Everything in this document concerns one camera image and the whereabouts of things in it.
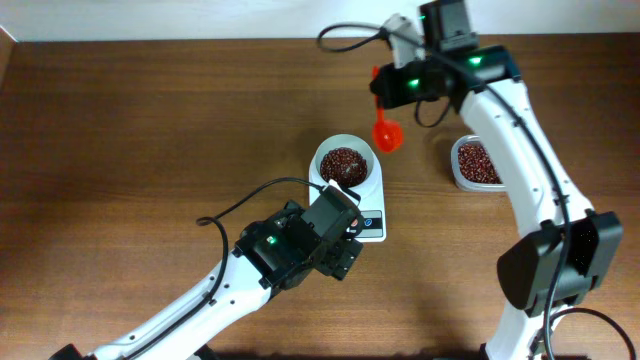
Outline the red plastic measuring scoop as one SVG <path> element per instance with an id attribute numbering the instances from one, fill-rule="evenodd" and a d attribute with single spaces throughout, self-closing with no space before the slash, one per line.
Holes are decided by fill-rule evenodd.
<path id="1" fill-rule="evenodd" d="M 401 126 L 385 117 L 382 101 L 378 95 L 374 96 L 376 121 L 372 130 L 372 137 L 376 147 L 384 153 L 398 150 L 404 143 L 404 133 Z"/>

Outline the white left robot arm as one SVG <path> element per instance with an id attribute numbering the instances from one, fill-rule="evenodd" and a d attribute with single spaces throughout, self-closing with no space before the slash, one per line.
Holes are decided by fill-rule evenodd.
<path id="1" fill-rule="evenodd" d="M 349 199 L 290 201 L 248 225 L 221 262 L 143 325 L 88 353 L 90 359 L 190 359 L 229 325 L 299 286 L 313 271 L 342 280 L 363 246 L 365 220 Z"/>

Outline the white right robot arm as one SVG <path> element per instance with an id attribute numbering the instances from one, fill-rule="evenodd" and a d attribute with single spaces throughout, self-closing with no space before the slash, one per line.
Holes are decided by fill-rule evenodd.
<path id="1" fill-rule="evenodd" d="M 509 51 L 481 47 L 460 1 L 433 1 L 420 21 L 393 15 L 380 27 L 393 62 L 371 91 L 387 109 L 447 98 L 479 138 L 509 196 L 519 241 L 497 262 L 506 299 L 485 359 L 550 356 L 560 319 L 603 282 L 623 235 L 562 167 L 531 108 Z"/>

